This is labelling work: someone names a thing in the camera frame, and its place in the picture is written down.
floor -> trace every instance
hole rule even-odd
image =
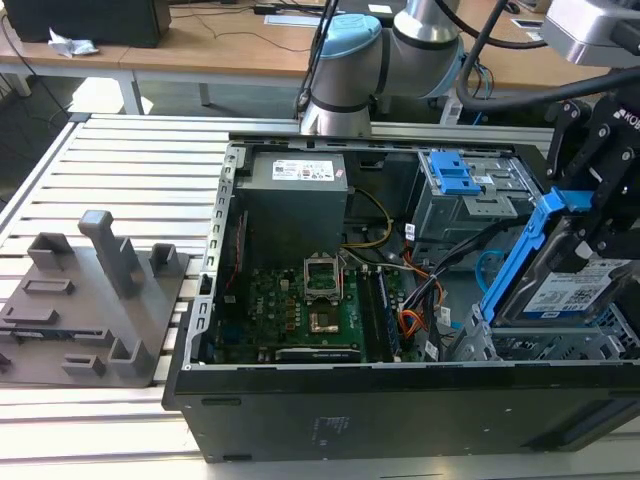
[[[122,112],[122,98],[115,81],[44,77],[29,79],[32,95],[21,99],[0,82],[0,209],[19,188],[31,168],[64,126],[65,115],[52,101],[43,82],[58,102],[71,111]],[[291,118],[296,89],[212,85],[209,107],[200,105],[194,84],[141,82],[140,91],[147,113],[154,115],[192,115],[246,118]],[[494,124],[548,126],[541,115],[518,114],[517,118],[493,117]],[[472,112],[464,114],[462,123],[470,123]],[[436,102],[396,98],[389,114],[376,114],[375,120],[393,122],[436,123],[440,109]]]

gray plastic holder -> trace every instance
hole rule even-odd
[[[33,266],[0,310],[0,383],[145,387],[189,260],[171,244],[135,252],[113,217],[78,224],[94,248],[41,233]]]

black computer case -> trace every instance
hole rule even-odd
[[[169,29],[167,0],[6,0],[11,26],[23,42],[58,35],[97,44],[153,48]]]

desk leg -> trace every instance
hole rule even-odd
[[[28,97],[31,95],[31,89],[27,84],[27,77],[16,73],[5,73],[7,81],[20,97]]]
[[[209,84],[208,83],[199,83],[198,87],[200,87],[200,105],[203,107],[208,107],[211,105],[211,98],[209,97]]]
[[[127,115],[144,115],[138,82],[135,80],[121,79],[118,80],[118,83],[120,84],[122,100],[124,100],[124,111]]]
[[[440,125],[457,125],[460,114],[462,113],[462,104],[456,95],[454,89],[447,93],[447,103],[444,104],[442,116],[440,117]]]

motherboard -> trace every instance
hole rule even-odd
[[[225,307],[228,314],[215,345],[218,361],[313,363],[324,355],[331,355],[334,361],[376,361],[379,337],[386,341],[385,353],[396,353],[399,334],[395,318],[404,298],[398,272],[338,271],[337,285],[331,271],[320,270],[310,277],[305,276],[304,268],[254,269],[248,273],[244,300],[237,297],[237,306]],[[381,277],[384,290],[374,283],[374,278]],[[363,285],[373,285],[375,299],[372,292],[363,291]],[[310,290],[334,288],[339,297],[309,299]],[[384,328],[375,328],[375,322]]]

